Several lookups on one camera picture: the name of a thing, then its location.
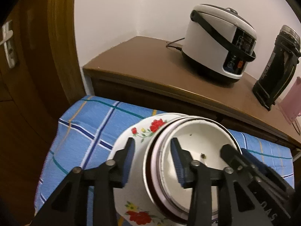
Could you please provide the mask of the small white enamel bowl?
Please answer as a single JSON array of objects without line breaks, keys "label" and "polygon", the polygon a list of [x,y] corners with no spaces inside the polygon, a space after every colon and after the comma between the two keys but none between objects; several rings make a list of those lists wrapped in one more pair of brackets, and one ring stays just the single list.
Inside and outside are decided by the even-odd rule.
[{"label": "small white enamel bowl", "polygon": [[178,182],[170,149],[172,138],[177,138],[181,148],[189,151],[194,160],[217,170],[223,170],[227,166],[220,157],[223,145],[229,144],[239,153],[242,152],[234,136],[219,123],[205,118],[187,118],[182,121],[167,133],[162,142],[159,176],[168,208],[187,217],[192,189],[184,189]]}]

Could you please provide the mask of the white plate red flowers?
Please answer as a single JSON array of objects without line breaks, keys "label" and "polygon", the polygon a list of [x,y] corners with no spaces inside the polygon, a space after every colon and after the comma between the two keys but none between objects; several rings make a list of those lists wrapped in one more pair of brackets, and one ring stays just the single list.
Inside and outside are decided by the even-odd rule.
[{"label": "white plate red flowers", "polygon": [[116,212],[131,225],[178,225],[162,214],[153,204],[144,185],[143,163],[153,137],[159,130],[186,117],[180,113],[164,113],[145,118],[126,129],[115,141],[108,159],[125,147],[127,140],[135,140],[135,152],[128,177],[122,189],[114,189]]}]

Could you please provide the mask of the stainless steel mixing bowl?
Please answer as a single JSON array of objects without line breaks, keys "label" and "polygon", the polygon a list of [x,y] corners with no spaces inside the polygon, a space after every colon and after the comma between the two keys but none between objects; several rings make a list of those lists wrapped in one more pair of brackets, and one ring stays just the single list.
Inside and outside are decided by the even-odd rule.
[{"label": "stainless steel mixing bowl", "polygon": [[157,206],[157,208],[159,209],[159,211],[162,214],[164,214],[170,220],[172,220],[176,223],[186,224],[188,220],[186,220],[186,221],[185,220],[180,220],[180,219],[173,220],[171,218],[171,213],[169,213],[167,211],[167,209],[163,206],[162,202],[160,202],[159,197],[155,194],[154,183],[151,181],[151,166],[150,166],[150,163],[151,163],[152,150],[154,148],[153,141],[157,137],[157,135],[155,137],[153,137],[153,140],[150,143],[147,155],[145,156],[145,159],[144,159],[144,176],[145,176],[144,180],[145,180],[145,185],[146,185],[146,188],[147,188],[147,191],[148,191],[148,195],[149,195],[151,201],[153,202],[153,204],[155,206]]}]

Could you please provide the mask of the pink electric kettle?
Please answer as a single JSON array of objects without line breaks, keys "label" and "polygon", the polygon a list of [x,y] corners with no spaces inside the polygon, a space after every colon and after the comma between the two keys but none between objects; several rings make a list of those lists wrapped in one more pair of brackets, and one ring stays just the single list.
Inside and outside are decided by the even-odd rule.
[{"label": "pink electric kettle", "polygon": [[287,122],[292,124],[297,117],[300,116],[301,111],[301,80],[298,76],[284,97],[279,103],[279,109]]}]

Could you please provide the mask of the blue plaid tablecloth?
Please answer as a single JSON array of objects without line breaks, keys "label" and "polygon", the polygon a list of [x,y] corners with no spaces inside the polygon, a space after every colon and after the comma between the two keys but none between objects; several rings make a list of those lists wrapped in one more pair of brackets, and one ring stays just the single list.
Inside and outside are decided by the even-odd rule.
[{"label": "blue plaid tablecloth", "polygon": [[[164,113],[92,95],[76,102],[58,120],[57,134],[36,190],[35,214],[72,168],[98,167],[107,160],[115,141],[126,129],[145,118]],[[228,130],[241,148],[273,168],[295,188],[293,157],[288,147]],[[118,225],[131,225],[119,214],[117,221]]]}]

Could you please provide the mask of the tall black thermos flask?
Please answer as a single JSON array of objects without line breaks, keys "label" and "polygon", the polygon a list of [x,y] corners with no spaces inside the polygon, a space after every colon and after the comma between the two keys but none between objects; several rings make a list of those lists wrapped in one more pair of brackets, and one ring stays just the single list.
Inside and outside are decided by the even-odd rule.
[{"label": "tall black thermos flask", "polygon": [[299,58],[300,37],[291,27],[283,25],[270,59],[252,88],[259,103],[268,111],[293,78]]}]

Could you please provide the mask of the white black rice cooker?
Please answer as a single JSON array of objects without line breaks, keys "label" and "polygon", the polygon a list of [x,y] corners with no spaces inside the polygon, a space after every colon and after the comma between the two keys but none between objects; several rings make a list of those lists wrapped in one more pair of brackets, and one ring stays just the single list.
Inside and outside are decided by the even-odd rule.
[{"label": "white black rice cooker", "polygon": [[181,52],[202,77],[228,85],[256,59],[256,41],[253,26],[232,8],[199,4],[190,13]]}]

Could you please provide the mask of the brown wooden sideboard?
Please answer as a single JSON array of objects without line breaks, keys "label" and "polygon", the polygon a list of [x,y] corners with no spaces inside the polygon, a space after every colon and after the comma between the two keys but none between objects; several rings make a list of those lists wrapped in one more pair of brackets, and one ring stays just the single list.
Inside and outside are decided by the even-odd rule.
[{"label": "brown wooden sideboard", "polygon": [[245,73],[230,87],[206,81],[194,73],[182,54],[165,40],[136,36],[92,59],[83,67],[91,80],[104,80],[171,97],[221,113],[268,132],[300,148],[300,135],[273,106],[260,105]]}]

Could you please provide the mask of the brown wooden door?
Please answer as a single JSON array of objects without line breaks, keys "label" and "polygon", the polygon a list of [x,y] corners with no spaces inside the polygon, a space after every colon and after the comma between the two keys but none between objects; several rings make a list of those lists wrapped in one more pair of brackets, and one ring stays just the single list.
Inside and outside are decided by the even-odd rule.
[{"label": "brown wooden door", "polygon": [[74,0],[1,0],[1,40],[10,20],[18,63],[9,68],[1,45],[1,225],[26,225],[58,119],[85,90]]}]

